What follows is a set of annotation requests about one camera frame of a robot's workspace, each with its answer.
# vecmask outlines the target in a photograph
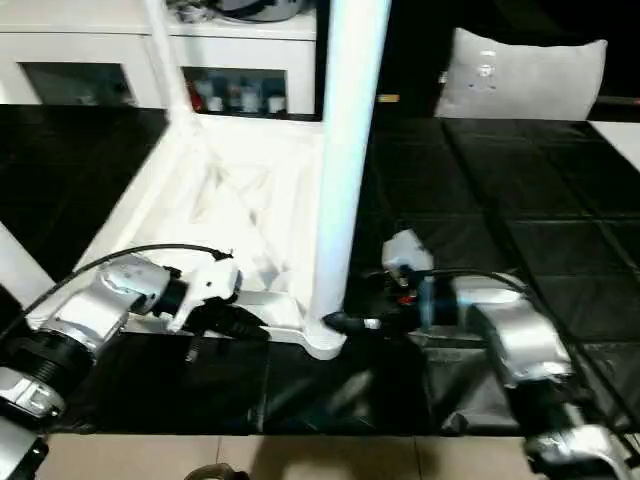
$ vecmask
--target floor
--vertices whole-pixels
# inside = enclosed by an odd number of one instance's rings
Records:
[[[515,438],[56,435],[40,480],[181,480],[226,462],[253,480],[535,478]]]

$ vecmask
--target white shelf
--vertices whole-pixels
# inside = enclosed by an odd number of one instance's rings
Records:
[[[171,35],[316,39],[316,15],[310,11],[284,22],[236,23],[221,18],[202,24],[169,19]],[[105,33],[148,35],[141,0],[0,0],[0,33]]]

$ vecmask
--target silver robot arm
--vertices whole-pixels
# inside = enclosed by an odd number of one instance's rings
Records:
[[[238,270],[231,258],[216,265],[207,277],[207,298],[228,300]],[[0,480],[33,478],[47,454],[33,430],[62,412],[65,398],[129,315],[184,314],[185,305],[192,310],[202,304],[189,291],[179,271],[127,255],[100,268],[89,286],[73,293],[36,331],[12,340],[0,363]]]
[[[497,280],[468,276],[454,285],[465,328],[487,342],[532,470],[549,478],[631,480],[611,432],[585,418],[584,390],[551,321]]]

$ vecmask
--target wire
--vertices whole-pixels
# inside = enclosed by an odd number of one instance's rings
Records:
[[[479,270],[475,268],[432,268],[430,270],[418,270],[411,272],[409,277],[412,280],[422,280],[425,277],[460,277],[463,275],[473,275],[477,277],[490,278],[508,286],[512,290],[529,297],[529,289],[516,280],[507,277],[504,274],[490,272],[487,270]]]
[[[11,320],[11,322],[9,322],[9,325],[7,326],[7,328],[2,333],[0,333],[0,344],[2,344],[2,342],[5,341],[7,336],[14,329],[16,329],[20,324],[23,323],[23,321],[26,319],[27,315],[29,315],[36,308],[38,308],[45,301],[47,301],[54,293],[56,293],[57,291],[62,289],[64,286],[68,285],[72,280],[75,280],[76,278],[78,278],[83,273],[86,273],[89,270],[92,270],[92,269],[94,269],[96,267],[99,267],[100,265],[102,265],[104,263],[107,263],[107,262],[110,262],[111,260],[114,260],[114,259],[119,258],[119,257],[124,257],[126,255],[131,255],[133,253],[149,252],[149,251],[153,251],[153,250],[193,250],[193,251],[198,251],[198,252],[209,253],[216,260],[223,260],[225,258],[231,258],[230,254],[221,252],[219,250],[216,250],[215,248],[204,247],[202,245],[192,245],[192,244],[189,244],[189,243],[159,243],[159,244],[156,244],[156,245],[140,245],[140,246],[137,246],[137,247],[125,248],[124,250],[119,250],[117,252],[110,253],[109,255],[105,255],[104,257],[100,257],[97,260],[94,260],[93,262],[90,262],[90,263],[87,263],[86,265],[83,265],[82,267],[80,267],[76,271],[71,272],[69,275],[64,277],[62,280],[60,280],[58,283],[56,283],[49,290],[47,290],[42,295],[40,295],[38,298],[36,298],[28,307],[26,307],[22,312],[20,312],[13,320]]]

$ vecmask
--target cushion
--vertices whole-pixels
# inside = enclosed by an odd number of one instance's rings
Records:
[[[607,42],[507,45],[455,31],[436,116],[584,120],[596,100]]]

